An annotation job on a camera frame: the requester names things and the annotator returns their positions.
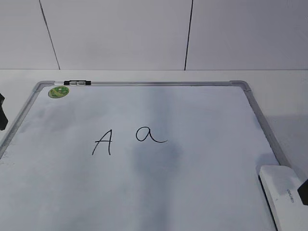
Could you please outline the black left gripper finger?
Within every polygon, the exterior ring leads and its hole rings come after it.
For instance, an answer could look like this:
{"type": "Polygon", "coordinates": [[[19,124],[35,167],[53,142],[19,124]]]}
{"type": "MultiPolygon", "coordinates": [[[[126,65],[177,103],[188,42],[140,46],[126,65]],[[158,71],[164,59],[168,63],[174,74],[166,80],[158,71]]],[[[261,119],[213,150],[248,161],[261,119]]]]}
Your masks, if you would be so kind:
{"type": "Polygon", "coordinates": [[[8,119],[2,108],[2,104],[4,100],[5,100],[5,97],[2,94],[0,94],[0,130],[5,130],[8,124],[8,119]]]}

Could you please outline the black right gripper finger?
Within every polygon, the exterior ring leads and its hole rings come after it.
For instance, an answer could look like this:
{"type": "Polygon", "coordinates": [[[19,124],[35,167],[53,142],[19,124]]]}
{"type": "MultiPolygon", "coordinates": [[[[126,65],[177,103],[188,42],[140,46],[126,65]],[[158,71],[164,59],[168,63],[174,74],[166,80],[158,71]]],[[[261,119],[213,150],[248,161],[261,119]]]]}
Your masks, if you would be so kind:
{"type": "Polygon", "coordinates": [[[303,184],[297,189],[297,192],[303,205],[308,205],[308,180],[303,182],[303,184]]]}

